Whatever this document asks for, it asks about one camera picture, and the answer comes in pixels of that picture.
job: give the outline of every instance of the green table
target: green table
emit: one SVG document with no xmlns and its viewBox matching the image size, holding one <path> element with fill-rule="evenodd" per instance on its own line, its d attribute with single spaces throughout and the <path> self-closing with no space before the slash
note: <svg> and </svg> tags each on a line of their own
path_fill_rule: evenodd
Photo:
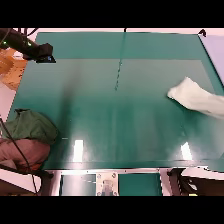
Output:
<svg viewBox="0 0 224 224">
<path fill-rule="evenodd" d="M 189 76 L 215 94 L 223 86 L 197 35 L 159 33 L 40 33 L 56 64 L 29 62 L 14 109 L 30 108 L 59 128 L 43 169 L 119 169 L 208 165 L 224 170 L 224 122 L 168 99 Z M 123 57 L 119 87 L 118 63 Z M 82 162 L 74 143 L 84 140 Z M 193 160 L 184 160 L 188 142 Z"/>
</svg>

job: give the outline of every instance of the green cloth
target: green cloth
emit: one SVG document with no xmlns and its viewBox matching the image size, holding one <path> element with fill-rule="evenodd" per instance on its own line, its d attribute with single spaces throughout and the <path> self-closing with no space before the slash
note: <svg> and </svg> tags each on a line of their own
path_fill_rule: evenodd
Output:
<svg viewBox="0 0 224 224">
<path fill-rule="evenodd" d="M 55 143 L 58 130 L 49 119 L 32 110 L 19 109 L 16 112 L 17 116 L 13 121 L 5 122 L 13 139 L 35 139 L 49 145 Z M 4 128 L 1 129 L 3 138 L 8 138 Z"/>
</svg>

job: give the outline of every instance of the crumpled white towel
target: crumpled white towel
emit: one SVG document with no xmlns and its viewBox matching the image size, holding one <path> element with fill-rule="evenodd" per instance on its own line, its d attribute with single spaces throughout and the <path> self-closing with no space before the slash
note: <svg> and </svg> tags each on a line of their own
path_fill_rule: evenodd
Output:
<svg viewBox="0 0 224 224">
<path fill-rule="evenodd" d="M 224 119 L 224 97 L 207 92 L 188 77 L 171 88 L 167 96 L 190 110 Z"/>
</svg>

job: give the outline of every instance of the white floor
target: white floor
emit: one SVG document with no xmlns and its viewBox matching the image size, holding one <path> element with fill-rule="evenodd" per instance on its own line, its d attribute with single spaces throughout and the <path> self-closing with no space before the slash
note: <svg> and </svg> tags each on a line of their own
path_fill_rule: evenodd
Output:
<svg viewBox="0 0 224 224">
<path fill-rule="evenodd" d="M 184 33 L 197 34 L 202 28 L 128 28 L 127 32 L 161 32 L 161 33 Z M 224 36 L 224 28 L 204 28 L 207 35 Z M 36 33 L 30 36 L 31 40 L 35 40 L 38 32 L 123 32 L 124 28 L 40 28 Z M 0 115 L 6 121 L 10 107 L 12 105 L 15 91 L 10 90 L 6 86 L 0 84 Z"/>
</svg>

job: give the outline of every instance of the brown cloth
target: brown cloth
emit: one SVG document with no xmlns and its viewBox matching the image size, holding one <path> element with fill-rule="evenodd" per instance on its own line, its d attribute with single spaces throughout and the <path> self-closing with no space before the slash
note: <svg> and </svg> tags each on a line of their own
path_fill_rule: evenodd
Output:
<svg viewBox="0 0 224 224">
<path fill-rule="evenodd" d="M 50 145 L 37 140 L 20 139 L 15 142 L 26 157 L 30 166 L 44 162 L 50 152 Z M 25 160 L 13 142 L 0 138 L 0 161 L 10 159 L 18 166 L 27 167 Z"/>
</svg>

